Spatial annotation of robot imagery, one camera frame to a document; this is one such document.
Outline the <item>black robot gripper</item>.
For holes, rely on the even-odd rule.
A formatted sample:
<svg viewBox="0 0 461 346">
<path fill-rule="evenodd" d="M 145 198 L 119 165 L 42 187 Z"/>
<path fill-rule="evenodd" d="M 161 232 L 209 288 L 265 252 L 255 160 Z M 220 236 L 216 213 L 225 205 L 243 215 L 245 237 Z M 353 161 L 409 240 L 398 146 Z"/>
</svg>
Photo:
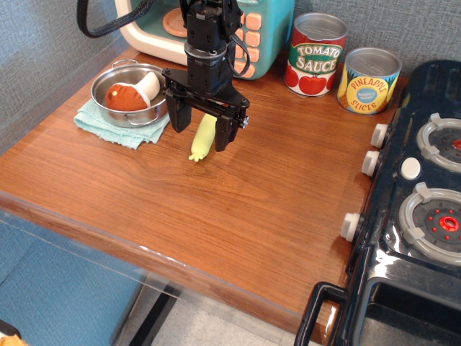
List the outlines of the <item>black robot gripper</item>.
<svg viewBox="0 0 461 346">
<path fill-rule="evenodd" d="M 164 95 L 173 129 L 181 133 L 192 119 L 192 109 L 219 116 L 215 124 L 215 150 L 224 151 L 239 128 L 248 125 L 250 102 L 233 86 L 234 47 L 203 51 L 186 48 L 187 69 L 165 68 Z"/>
</svg>

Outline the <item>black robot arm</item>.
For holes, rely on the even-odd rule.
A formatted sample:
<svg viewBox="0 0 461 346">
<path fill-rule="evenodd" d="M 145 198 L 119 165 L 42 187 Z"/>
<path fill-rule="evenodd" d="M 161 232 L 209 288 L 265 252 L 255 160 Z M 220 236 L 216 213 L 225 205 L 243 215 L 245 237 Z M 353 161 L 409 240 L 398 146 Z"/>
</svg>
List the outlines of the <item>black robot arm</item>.
<svg viewBox="0 0 461 346">
<path fill-rule="evenodd" d="M 164 95 L 173 129 L 180 133 L 197 109 L 216 119 L 215 149 L 224 151 L 248 123 L 249 100 L 233 86 L 236 47 L 243 41 L 243 12 L 236 1 L 181 1 L 187 29 L 187 70 L 165 68 Z"/>
</svg>

